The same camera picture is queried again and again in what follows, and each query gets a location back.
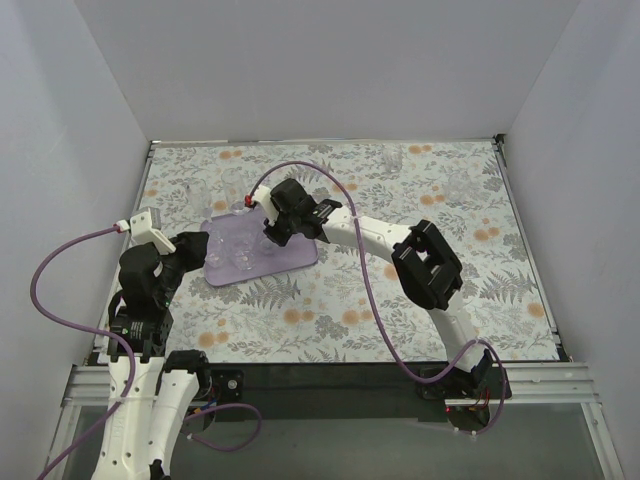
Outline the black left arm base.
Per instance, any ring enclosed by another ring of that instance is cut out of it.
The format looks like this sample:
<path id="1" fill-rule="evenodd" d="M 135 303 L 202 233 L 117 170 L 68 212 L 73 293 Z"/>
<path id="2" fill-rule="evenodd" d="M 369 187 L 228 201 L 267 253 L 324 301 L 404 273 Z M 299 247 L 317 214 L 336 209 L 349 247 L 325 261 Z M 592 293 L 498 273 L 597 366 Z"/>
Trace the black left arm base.
<path id="1" fill-rule="evenodd" d="M 206 373 L 204 400 L 216 404 L 242 399 L 244 372 L 237 369 L 213 369 Z"/>

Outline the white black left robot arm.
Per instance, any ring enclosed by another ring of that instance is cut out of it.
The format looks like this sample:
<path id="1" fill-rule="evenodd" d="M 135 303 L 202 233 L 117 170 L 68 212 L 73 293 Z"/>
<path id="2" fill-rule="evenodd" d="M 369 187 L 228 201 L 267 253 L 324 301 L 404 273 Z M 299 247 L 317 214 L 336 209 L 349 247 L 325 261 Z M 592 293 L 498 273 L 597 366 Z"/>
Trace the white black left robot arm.
<path id="1" fill-rule="evenodd" d="M 108 307 L 109 407 L 96 479 L 167 479 L 191 401 L 210 387 L 199 350 L 168 353 L 170 305 L 185 274 L 203 267 L 209 236 L 184 232 L 174 252 L 136 245 L 119 259 Z"/>

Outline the clear stemmed wine glass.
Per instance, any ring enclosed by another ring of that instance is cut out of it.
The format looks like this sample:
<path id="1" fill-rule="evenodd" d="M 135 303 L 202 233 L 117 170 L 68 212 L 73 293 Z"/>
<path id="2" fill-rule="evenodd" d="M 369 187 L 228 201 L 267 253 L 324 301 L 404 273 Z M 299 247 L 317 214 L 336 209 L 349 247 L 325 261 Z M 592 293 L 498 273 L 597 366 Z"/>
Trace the clear stemmed wine glass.
<path id="1" fill-rule="evenodd" d="M 186 184 L 185 192 L 194 213 L 203 220 L 209 220 L 213 214 L 213 200 L 206 182 L 193 179 Z"/>

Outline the tall clear flute glass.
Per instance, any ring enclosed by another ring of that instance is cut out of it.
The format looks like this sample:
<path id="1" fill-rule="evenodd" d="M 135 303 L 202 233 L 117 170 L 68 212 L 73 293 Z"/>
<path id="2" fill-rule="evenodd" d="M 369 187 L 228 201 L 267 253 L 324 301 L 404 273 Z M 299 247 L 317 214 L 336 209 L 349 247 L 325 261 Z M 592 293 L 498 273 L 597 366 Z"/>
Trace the tall clear flute glass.
<path id="1" fill-rule="evenodd" d="M 248 211 L 245 196 L 249 190 L 242 172 L 236 168 L 227 169 L 222 172 L 221 181 L 229 212 L 236 216 L 244 215 Z"/>

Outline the clear faceted tumbler glass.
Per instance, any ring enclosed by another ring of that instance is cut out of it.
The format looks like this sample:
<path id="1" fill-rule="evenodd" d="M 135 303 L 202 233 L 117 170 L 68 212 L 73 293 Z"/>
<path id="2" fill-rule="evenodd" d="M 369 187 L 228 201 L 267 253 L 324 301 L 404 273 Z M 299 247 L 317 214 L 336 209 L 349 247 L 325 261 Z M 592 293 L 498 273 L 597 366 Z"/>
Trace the clear faceted tumbler glass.
<path id="1" fill-rule="evenodd" d="M 230 259 L 240 271 L 254 268 L 256 263 L 255 243 L 252 240 L 236 239 L 230 244 Z"/>

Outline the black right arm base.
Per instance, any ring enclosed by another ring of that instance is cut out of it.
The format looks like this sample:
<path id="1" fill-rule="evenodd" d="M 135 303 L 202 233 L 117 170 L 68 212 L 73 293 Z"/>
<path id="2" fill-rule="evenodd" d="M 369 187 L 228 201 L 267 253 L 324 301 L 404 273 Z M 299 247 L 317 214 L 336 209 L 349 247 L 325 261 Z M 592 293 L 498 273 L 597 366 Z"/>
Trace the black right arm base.
<path id="1" fill-rule="evenodd" d="M 437 382 L 417 383 L 416 392 L 425 400 L 469 400 L 472 405 L 485 407 L 490 400 L 502 397 L 502 372 L 497 366 L 491 366 L 486 373 L 474 376 L 453 369 Z"/>

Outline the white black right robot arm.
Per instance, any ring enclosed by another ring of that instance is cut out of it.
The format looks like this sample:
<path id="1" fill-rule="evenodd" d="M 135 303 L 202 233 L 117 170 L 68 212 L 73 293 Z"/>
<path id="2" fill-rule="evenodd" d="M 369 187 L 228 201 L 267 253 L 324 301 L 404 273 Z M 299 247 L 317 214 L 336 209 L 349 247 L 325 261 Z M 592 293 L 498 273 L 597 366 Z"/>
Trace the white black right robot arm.
<path id="1" fill-rule="evenodd" d="M 422 385 L 442 382 L 462 393 L 486 385 L 493 364 L 491 349 L 478 338 L 465 309 L 461 295 L 462 264 L 433 223 L 422 220 L 409 226 L 360 216 L 351 199 L 346 205 L 332 199 L 318 202 L 293 179 L 286 179 L 274 188 L 255 187 L 245 197 L 245 204 L 263 209 L 264 233 L 281 247 L 299 234 L 359 251 L 374 319 L 394 361 L 409 378 Z M 418 376 L 395 351 L 371 290 L 365 259 L 368 253 L 393 265 L 406 297 L 426 310 L 435 325 L 448 360 L 435 376 Z"/>

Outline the clear back tumbler glass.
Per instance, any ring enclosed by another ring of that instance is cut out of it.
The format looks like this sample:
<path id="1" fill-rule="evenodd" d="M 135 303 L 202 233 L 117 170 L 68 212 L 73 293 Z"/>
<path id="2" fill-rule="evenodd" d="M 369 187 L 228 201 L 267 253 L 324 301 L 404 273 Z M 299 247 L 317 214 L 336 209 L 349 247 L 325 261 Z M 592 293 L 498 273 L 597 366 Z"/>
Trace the clear back tumbler glass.
<path id="1" fill-rule="evenodd" d="M 387 173 L 395 174 L 401 171 L 403 166 L 402 146 L 398 144 L 385 144 L 382 147 L 382 159 Z"/>

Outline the tall clear drinking glass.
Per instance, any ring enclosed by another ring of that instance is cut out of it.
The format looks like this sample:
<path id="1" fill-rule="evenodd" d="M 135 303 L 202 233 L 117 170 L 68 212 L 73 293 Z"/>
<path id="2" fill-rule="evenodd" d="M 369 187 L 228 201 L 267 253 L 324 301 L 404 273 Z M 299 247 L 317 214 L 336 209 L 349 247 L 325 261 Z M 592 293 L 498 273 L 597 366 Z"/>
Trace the tall clear drinking glass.
<path id="1" fill-rule="evenodd" d="M 256 250 L 260 256 L 273 256 L 279 249 L 279 246 L 270 240 L 264 233 L 260 232 L 256 238 Z"/>

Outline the small clear shot glass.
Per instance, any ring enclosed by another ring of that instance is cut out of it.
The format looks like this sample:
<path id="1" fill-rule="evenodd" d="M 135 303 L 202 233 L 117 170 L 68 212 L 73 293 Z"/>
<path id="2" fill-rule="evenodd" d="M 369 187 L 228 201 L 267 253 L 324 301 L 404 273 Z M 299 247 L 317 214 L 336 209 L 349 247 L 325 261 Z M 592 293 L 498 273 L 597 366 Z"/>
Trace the small clear shot glass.
<path id="1" fill-rule="evenodd" d="M 222 233 L 217 229 L 209 230 L 208 233 L 209 239 L 207 242 L 205 262 L 212 268 L 219 268 L 227 259 L 224 238 Z"/>

